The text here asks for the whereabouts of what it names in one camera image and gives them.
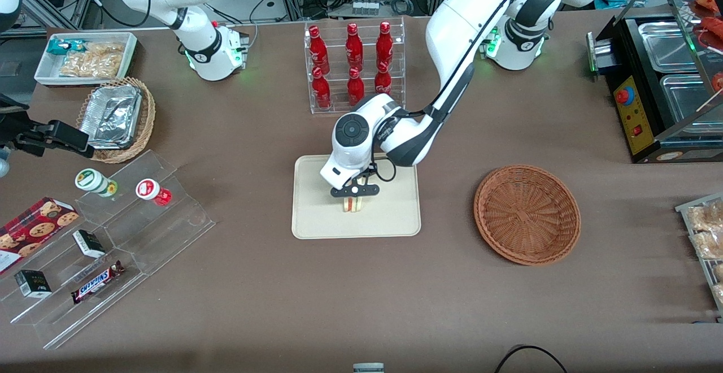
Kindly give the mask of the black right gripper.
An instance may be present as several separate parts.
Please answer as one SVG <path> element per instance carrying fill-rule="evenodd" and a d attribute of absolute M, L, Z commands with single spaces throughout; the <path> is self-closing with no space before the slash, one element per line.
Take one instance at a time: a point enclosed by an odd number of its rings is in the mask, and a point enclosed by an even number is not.
<path fill-rule="evenodd" d="M 16 136 L 16 151 L 43 157 L 47 149 L 64 149 L 85 158 L 93 158 L 95 149 L 88 144 L 87 133 L 60 120 L 34 125 Z"/>

